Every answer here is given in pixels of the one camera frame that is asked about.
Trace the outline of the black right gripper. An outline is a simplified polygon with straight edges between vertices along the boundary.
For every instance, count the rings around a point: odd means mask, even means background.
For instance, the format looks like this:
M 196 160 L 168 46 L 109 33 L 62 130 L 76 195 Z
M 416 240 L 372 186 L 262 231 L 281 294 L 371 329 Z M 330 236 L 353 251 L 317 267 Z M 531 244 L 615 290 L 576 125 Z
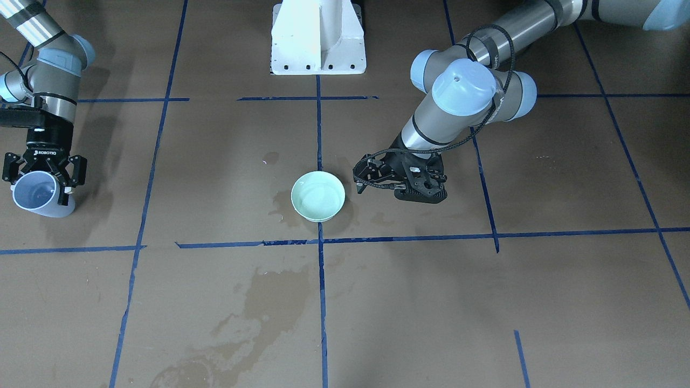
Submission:
M 58 204 L 67 206 L 72 189 L 85 184 L 88 169 L 87 158 L 81 155 L 70 156 L 72 135 L 73 124 L 69 122 L 29 128 L 24 158 L 16 153 L 5 153 L 2 180 L 13 186 L 24 173 L 35 170 L 57 175 Z

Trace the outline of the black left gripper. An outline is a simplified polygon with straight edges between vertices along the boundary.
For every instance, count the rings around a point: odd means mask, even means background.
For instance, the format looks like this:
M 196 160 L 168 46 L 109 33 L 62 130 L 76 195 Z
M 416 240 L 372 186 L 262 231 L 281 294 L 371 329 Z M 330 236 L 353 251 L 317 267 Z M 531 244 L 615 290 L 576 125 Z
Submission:
M 447 197 L 442 157 L 439 153 L 387 153 L 378 160 L 371 154 L 353 167 L 357 193 L 366 187 L 394 191 L 399 200 L 438 204 Z

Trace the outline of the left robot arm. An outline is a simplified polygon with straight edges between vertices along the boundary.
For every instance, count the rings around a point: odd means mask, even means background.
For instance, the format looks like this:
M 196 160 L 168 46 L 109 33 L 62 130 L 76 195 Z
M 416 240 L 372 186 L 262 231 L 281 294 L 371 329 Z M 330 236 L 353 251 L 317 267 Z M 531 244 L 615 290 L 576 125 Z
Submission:
M 447 197 L 442 153 L 469 142 L 494 121 L 529 113 L 536 83 L 515 70 L 516 55 L 576 20 L 599 20 L 644 30 L 673 30 L 688 21 L 688 1 L 525 1 L 492 24 L 473 30 L 445 51 L 428 50 L 411 65 L 411 82 L 425 93 L 386 150 L 353 167 L 358 193 L 392 190 L 399 200 L 438 204 Z

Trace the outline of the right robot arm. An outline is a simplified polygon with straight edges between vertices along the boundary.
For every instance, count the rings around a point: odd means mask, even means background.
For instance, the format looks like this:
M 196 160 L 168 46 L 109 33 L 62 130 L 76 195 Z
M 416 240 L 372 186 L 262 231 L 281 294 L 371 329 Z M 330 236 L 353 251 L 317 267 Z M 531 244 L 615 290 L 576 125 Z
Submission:
M 2 17 L 38 52 L 2 74 L 2 126 L 27 130 L 23 155 L 7 153 L 2 180 L 17 186 L 30 172 L 57 181 L 57 204 L 67 206 L 84 184 L 88 161 L 72 155 L 72 135 L 83 71 L 95 59 L 84 37 L 67 34 L 37 1 L 2 1 Z

